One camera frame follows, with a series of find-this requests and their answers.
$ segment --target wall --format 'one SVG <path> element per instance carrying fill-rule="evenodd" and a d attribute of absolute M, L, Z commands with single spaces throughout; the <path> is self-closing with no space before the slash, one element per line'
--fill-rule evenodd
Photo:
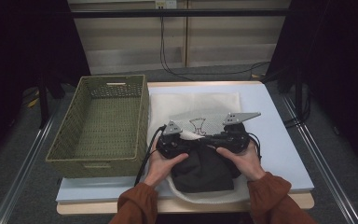
<path fill-rule="evenodd" d="M 77 9 L 152 9 L 148 0 L 69 0 Z M 288 8 L 290 0 L 178 0 L 178 8 Z M 269 61 L 284 17 L 164 18 L 170 68 Z M 76 19 L 91 73 L 160 69 L 161 19 Z"/>

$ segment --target right hand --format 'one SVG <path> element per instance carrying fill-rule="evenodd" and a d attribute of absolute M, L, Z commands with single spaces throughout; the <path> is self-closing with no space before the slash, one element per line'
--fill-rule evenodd
<path fill-rule="evenodd" d="M 249 181 L 256 181 L 266 174 L 261 167 L 260 159 L 258 159 L 256 146 L 253 141 L 249 143 L 244 151 L 238 154 L 234 154 L 224 147 L 219 147 L 216 151 L 220 155 L 233 161 Z"/>

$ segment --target metal rail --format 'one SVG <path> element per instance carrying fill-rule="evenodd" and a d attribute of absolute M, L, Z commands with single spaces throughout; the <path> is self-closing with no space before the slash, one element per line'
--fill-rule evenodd
<path fill-rule="evenodd" d="M 28 175 L 31 173 L 34 166 L 34 162 L 39 154 L 40 148 L 43 146 L 48 133 L 50 131 L 51 125 L 54 123 L 56 118 L 56 113 L 59 111 L 61 105 L 61 100 L 58 105 L 55 107 L 53 114 L 48 120 L 47 124 L 43 129 L 40 129 L 37 133 L 37 136 L 26 156 L 19 172 L 16 175 L 13 183 L 10 186 L 9 191 L 5 195 L 4 200 L 0 204 L 0 224 L 8 222 L 8 219 L 17 203 L 17 200 L 20 198 L 22 189 L 24 188 L 25 182 L 28 178 Z"/>
<path fill-rule="evenodd" d="M 283 97 L 283 101 L 289 111 L 290 115 L 293 119 L 296 119 L 295 122 L 299 122 L 296 118 L 296 108 L 292 100 L 286 96 Z M 345 217 L 349 224 L 358 224 L 358 215 L 351 203 L 351 200 L 348 198 L 344 189 L 341 187 L 339 182 L 336 179 L 336 176 L 333 174 L 330 169 L 327 161 L 324 158 L 321 150 L 313 139 L 310 131 L 304 123 L 297 125 L 298 131 L 300 132 L 304 143 L 307 145 L 308 150 L 310 151 L 310 155 L 315 161 L 319 171 L 324 178 L 324 182 L 327 187 L 330 189 L 339 209 L 342 212 L 342 215 Z"/>
<path fill-rule="evenodd" d="M 72 10 L 53 15 L 71 15 L 74 18 L 141 18 L 141 17 L 282 17 L 302 16 L 305 10 L 287 8 L 260 9 L 139 9 L 139 10 Z"/>

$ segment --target left hand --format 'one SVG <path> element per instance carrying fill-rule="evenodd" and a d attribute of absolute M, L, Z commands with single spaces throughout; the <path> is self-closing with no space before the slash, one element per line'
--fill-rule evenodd
<path fill-rule="evenodd" d="M 188 157 L 187 153 L 182 153 L 175 158 L 166 159 L 156 150 L 157 141 L 153 143 L 152 154 L 149 158 L 149 171 L 144 183 L 155 188 L 170 173 L 177 163 Z"/>

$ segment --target wicker basket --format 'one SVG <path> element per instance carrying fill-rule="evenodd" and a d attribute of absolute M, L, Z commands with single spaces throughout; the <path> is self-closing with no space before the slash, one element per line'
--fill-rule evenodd
<path fill-rule="evenodd" d="M 145 76 L 82 77 L 46 162 L 67 178 L 137 175 L 145 157 Z"/>

